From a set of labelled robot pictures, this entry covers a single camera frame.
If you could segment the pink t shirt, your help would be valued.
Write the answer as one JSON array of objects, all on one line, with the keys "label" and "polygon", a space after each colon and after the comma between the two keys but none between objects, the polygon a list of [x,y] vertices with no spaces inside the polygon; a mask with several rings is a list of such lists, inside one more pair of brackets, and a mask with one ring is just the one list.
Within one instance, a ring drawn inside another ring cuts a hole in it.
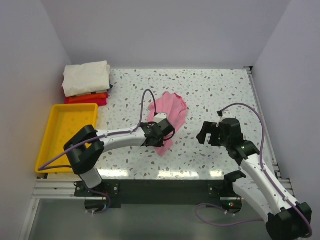
[{"label": "pink t shirt", "polygon": [[[178,130],[184,125],[187,115],[187,105],[183,98],[176,94],[170,93],[168,91],[162,94],[162,97],[158,98],[156,101],[157,113],[166,113],[167,119],[170,124],[174,127],[175,133],[178,133]],[[155,115],[155,106],[154,103],[151,103],[148,106],[149,116],[148,122],[154,122]],[[173,140],[170,139],[164,143],[163,147],[155,148],[155,151],[160,157],[163,157],[165,153],[172,147],[174,144]]]}]

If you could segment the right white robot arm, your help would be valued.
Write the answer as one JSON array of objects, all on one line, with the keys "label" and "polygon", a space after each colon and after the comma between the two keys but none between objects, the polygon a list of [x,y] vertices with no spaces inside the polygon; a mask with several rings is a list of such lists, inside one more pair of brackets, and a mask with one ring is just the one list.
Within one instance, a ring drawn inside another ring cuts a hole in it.
[{"label": "right white robot arm", "polygon": [[220,195],[245,199],[265,222],[273,240],[312,236],[311,207],[306,202],[300,203],[273,175],[256,145],[244,139],[237,119],[205,121],[196,138],[204,144],[207,135],[209,145],[224,147],[240,168],[224,176]]}]

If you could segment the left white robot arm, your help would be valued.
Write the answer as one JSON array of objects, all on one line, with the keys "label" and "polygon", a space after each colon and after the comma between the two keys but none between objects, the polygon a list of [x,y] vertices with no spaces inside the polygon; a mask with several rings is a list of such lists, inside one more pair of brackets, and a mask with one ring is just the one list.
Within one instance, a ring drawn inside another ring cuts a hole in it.
[{"label": "left white robot arm", "polygon": [[166,118],[119,130],[96,130],[92,125],[86,125],[63,149],[73,173],[84,182],[86,191],[92,196],[99,196],[104,184],[96,163],[103,153],[126,147],[161,148],[175,133],[175,128]]}]

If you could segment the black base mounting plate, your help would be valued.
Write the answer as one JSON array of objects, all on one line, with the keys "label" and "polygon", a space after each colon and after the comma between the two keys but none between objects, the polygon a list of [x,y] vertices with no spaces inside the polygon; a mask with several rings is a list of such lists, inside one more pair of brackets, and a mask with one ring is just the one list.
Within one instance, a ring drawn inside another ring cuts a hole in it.
[{"label": "black base mounting plate", "polygon": [[198,205],[213,204],[239,213],[242,199],[224,192],[223,180],[103,180],[92,190],[76,181],[74,196],[84,198],[86,210],[99,213],[104,208],[122,205]]}]

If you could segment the folded red t shirt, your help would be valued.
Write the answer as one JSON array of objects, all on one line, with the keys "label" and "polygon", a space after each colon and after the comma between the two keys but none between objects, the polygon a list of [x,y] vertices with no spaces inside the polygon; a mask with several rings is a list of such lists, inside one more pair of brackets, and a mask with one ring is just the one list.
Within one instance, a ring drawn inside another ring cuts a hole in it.
[{"label": "folded red t shirt", "polygon": [[99,107],[106,106],[107,105],[107,99],[108,99],[108,98],[104,98],[104,99],[69,102],[68,100],[66,100],[66,98],[64,99],[64,104],[97,104]]}]

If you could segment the folded orange t shirt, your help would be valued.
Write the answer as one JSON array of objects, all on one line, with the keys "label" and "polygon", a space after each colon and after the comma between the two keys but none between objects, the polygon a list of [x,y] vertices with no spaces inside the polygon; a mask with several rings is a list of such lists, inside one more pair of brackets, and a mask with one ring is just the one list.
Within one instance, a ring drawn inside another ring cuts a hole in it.
[{"label": "folded orange t shirt", "polygon": [[68,100],[70,103],[74,103],[74,102],[81,102],[81,101],[87,101],[87,100],[107,99],[108,97],[109,97],[108,93],[104,92],[104,93],[86,94],[81,96],[71,96],[71,97],[67,97],[66,100]]}]

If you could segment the yellow plastic tray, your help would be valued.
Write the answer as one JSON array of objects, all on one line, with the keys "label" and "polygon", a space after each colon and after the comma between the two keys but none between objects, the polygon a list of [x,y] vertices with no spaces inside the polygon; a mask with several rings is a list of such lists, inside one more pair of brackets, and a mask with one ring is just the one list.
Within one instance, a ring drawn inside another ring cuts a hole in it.
[{"label": "yellow plastic tray", "polygon": [[35,164],[35,172],[71,173],[68,167],[39,171],[39,168],[64,151],[64,145],[83,127],[97,124],[98,105],[56,104],[51,108],[44,137]]}]

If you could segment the folded cream t shirt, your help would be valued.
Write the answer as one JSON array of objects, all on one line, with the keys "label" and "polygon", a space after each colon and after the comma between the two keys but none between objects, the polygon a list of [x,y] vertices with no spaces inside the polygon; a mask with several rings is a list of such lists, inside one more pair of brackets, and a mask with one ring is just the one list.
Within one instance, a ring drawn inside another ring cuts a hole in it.
[{"label": "folded cream t shirt", "polygon": [[109,90],[111,67],[106,60],[67,65],[62,88],[66,97]]}]

